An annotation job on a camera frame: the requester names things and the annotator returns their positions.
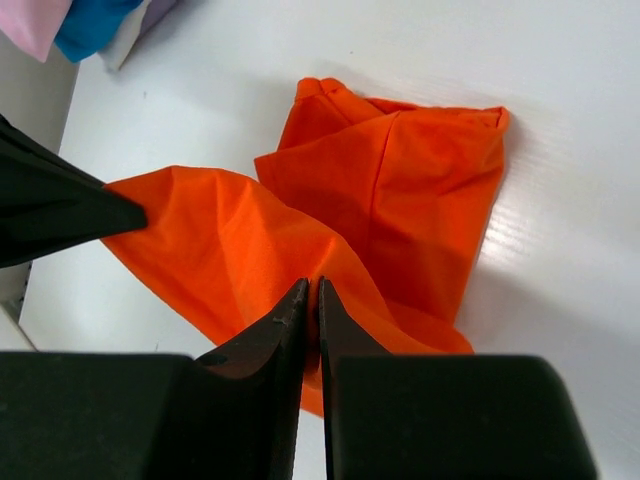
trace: cloth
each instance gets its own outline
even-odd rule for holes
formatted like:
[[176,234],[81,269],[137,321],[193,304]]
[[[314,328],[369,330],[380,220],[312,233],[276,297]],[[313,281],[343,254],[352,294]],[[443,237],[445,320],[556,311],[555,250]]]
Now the cloth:
[[120,67],[122,67],[140,37],[142,22],[147,15],[150,4],[151,0],[142,0],[140,6],[127,15],[120,24],[115,37],[106,47],[100,50],[100,56],[104,60],[107,69],[115,71],[120,70]]
[[142,21],[140,36],[151,30],[177,4],[178,0],[153,0]]
[[[469,353],[455,330],[504,170],[503,108],[424,108],[304,79],[261,182],[170,167],[109,189],[147,229],[104,240],[214,343],[265,315],[300,277],[331,279],[349,314],[394,353]],[[309,306],[303,408],[322,412]]]
[[0,30],[23,52],[45,62],[71,0],[0,0]]
[[104,48],[142,0],[74,0],[55,43],[72,62]]

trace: white surface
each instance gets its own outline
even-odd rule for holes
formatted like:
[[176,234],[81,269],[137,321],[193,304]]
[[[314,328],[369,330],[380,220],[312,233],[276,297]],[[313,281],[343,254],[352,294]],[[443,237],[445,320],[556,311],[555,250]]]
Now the white surface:
[[15,323],[0,308],[0,352],[13,350],[31,350],[31,346]]
[[[0,32],[0,113],[45,147],[58,151],[76,67],[53,48],[42,64]],[[0,302],[22,296],[26,265],[0,268]]]
[[[640,471],[640,4],[186,1],[110,77],[81,68],[62,155],[115,180],[169,164],[253,174],[305,75],[514,115],[510,171],[459,325],[479,351],[543,354],[604,479]],[[94,242],[35,264],[24,328],[44,348],[209,343]],[[296,478],[324,477],[305,416]]]

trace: blue cloth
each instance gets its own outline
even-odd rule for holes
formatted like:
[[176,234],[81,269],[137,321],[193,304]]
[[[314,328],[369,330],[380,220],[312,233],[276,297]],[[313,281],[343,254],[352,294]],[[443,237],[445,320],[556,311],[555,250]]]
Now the blue cloth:
[[105,47],[142,0],[74,0],[55,43],[72,62]]

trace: orange fabric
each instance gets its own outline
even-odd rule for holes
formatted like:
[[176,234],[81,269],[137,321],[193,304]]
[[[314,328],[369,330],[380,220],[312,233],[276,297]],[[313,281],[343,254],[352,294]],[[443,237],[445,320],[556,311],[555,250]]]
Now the orange fabric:
[[[220,344],[300,277],[334,283],[395,353],[462,353],[453,327],[504,169],[502,108],[424,108],[302,80],[262,185],[169,167],[109,185],[149,227],[105,239],[151,290]],[[310,305],[310,319],[313,305]],[[303,407],[321,413],[310,320]]]

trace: white table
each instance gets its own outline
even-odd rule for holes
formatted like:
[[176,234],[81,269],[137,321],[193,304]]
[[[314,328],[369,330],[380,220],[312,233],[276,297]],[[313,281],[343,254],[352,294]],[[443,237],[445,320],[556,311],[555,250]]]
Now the white table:
[[[604,479],[640,471],[640,4],[186,0],[116,76],[80,69],[61,156],[111,181],[170,164],[253,175],[296,81],[514,115],[510,170],[459,325],[565,378]],[[198,355],[211,343],[99,242],[35,262],[43,349]],[[304,415],[295,478],[324,478]]]

